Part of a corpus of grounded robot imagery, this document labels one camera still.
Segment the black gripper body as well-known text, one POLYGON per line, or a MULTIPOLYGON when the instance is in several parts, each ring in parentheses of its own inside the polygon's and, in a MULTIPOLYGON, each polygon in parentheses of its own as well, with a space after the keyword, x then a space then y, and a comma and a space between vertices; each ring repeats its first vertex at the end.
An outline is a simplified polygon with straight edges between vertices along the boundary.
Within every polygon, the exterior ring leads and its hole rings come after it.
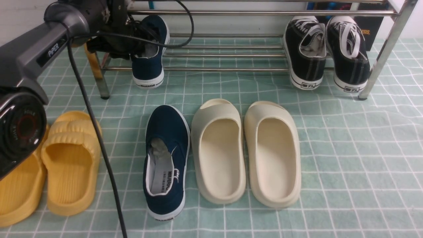
POLYGON ((128 7, 133 3, 132 0, 109 0, 107 3, 110 8, 110 18, 99 31, 106 35, 96 36, 88 41, 88 51, 109 53, 113 59, 130 60, 131 55, 141 53, 145 44, 128 37, 155 41, 156 31, 153 26, 135 20, 128 12, 128 7))

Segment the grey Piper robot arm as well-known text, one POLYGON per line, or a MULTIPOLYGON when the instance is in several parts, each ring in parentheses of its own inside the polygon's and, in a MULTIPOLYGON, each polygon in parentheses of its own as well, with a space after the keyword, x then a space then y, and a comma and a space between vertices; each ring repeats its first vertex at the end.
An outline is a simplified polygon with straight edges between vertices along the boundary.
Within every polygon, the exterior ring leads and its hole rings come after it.
POLYGON ((131 18, 126 0, 58 0, 47 7, 41 25, 1 46, 1 179, 30 157, 46 133, 49 99, 38 77, 68 44, 83 45, 89 39, 83 35, 97 32, 106 35, 89 43, 89 50, 121 58, 140 52, 143 43, 109 33, 160 41, 131 18))

